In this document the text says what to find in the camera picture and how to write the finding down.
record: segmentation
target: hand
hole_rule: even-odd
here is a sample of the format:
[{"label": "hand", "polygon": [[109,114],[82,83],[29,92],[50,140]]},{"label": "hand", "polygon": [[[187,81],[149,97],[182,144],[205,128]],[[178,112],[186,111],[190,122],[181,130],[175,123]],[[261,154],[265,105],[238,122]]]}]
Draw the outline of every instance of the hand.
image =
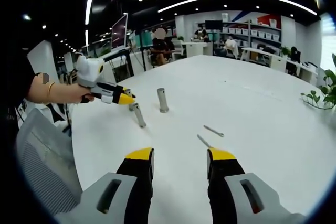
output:
[{"label": "hand", "polygon": [[81,102],[82,96],[89,99],[92,102],[95,97],[91,94],[90,89],[84,88],[78,84],[69,85],[69,95],[74,100],[74,102]]}]

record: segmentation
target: window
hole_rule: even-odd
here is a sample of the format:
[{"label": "window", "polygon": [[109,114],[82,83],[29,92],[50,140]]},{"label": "window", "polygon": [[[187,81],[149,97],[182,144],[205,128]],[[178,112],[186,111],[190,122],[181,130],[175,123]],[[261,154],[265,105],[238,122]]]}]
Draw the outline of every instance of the window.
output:
[{"label": "window", "polygon": [[322,30],[322,57],[320,67],[323,70],[330,69],[336,72],[332,54],[336,54],[336,29],[335,23],[329,14],[321,15]]}]

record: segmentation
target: bracelet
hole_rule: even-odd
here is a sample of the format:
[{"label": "bracelet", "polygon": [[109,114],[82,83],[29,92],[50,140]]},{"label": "bracelet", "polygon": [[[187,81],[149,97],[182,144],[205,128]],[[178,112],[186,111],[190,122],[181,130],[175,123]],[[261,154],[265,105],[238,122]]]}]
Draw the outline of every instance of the bracelet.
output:
[{"label": "bracelet", "polygon": [[54,85],[55,83],[52,82],[50,85],[49,85],[49,88],[48,88],[48,96],[50,95],[50,90],[51,90],[51,87]]}]

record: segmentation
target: metal cylinder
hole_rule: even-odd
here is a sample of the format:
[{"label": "metal cylinder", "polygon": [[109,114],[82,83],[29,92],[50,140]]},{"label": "metal cylinder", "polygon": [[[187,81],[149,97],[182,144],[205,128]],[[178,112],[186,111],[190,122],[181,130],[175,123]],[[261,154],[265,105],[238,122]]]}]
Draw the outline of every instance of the metal cylinder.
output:
[{"label": "metal cylinder", "polygon": [[169,108],[167,105],[166,94],[165,94],[164,88],[159,88],[157,90],[158,90],[157,96],[159,97],[159,103],[160,103],[160,112],[166,113],[169,111]]},{"label": "metal cylinder", "polygon": [[[125,90],[125,94],[128,95],[129,97],[132,97],[132,92],[131,92],[130,89],[126,89],[126,90]],[[134,105],[134,103],[128,105],[128,109],[129,109],[130,111],[133,111],[133,110],[134,110],[133,105]]]},{"label": "metal cylinder", "polygon": [[140,110],[139,104],[138,103],[134,103],[133,104],[133,109],[134,109],[135,115],[137,116],[136,118],[138,119],[140,128],[145,128],[146,127],[146,123],[145,123],[145,120],[143,119],[143,116],[141,114],[141,110]]}]

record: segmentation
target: person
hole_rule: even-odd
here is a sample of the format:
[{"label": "person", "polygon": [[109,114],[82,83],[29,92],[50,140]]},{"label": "person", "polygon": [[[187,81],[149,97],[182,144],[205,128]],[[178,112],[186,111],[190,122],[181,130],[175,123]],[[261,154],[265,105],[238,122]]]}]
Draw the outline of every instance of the person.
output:
[{"label": "person", "polygon": [[224,48],[216,48],[215,53],[217,56],[226,57],[228,50],[230,50],[236,58],[238,57],[238,45],[237,42],[233,39],[232,34],[230,34],[229,38],[225,41]]},{"label": "person", "polygon": [[[298,49],[296,47],[292,47],[289,57],[292,61],[297,61],[297,62],[300,63],[300,58],[297,57],[297,53],[298,53]],[[297,76],[296,75],[297,67],[294,64],[291,64],[291,63],[287,62],[286,63],[286,69],[287,69],[287,74],[289,74],[291,76]]]},{"label": "person", "polygon": [[198,29],[195,32],[195,35],[196,35],[195,37],[198,38],[198,36],[200,34],[203,35],[204,32],[206,32],[206,30],[203,28],[203,26],[202,25],[198,25]]},{"label": "person", "polygon": [[136,48],[136,41],[135,41],[135,31],[131,32],[130,36],[127,38],[127,46],[130,50]]},{"label": "person", "polygon": [[90,90],[78,84],[56,84],[49,81],[43,84],[43,76],[35,75],[27,56],[7,57],[7,87],[5,106],[7,144],[14,146],[18,133],[16,109],[24,99],[33,103],[79,103],[82,96],[90,101],[94,97]]},{"label": "person", "polygon": [[[165,34],[167,34],[167,28],[163,27]],[[166,60],[171,58],[172,52],[175,50],[175,46],[172,41],[164,37],[164,39],[154,38],[153,48],[151,48],[151,61],[157,62],[158,66],[166,64]]]},{"label": "person", "polygon": [[[41,78],[43,81],[43,73],[36,73],[36,76]],[[29,101],[25,101],[26,108],[25,112],[28,114],[32,109],[39,109],[41,113],[57,128],[62,130],[62,132],[66,132],[70,134],[70,127],[71,127],[71,118],[68,117],[68,111],[65,110],[66,105],[64,104],[53,104],[53,103],[41,103],[36,104]]]},{"label": "person", "polygon": [[208,35],[208,33],[206,32],[206,30],[203,30],[203,31],[202,31],[202,38],[203,38],[203,42],[206,42],[206,43],[209,43],[209,42],[210,42],[209,35]]}]

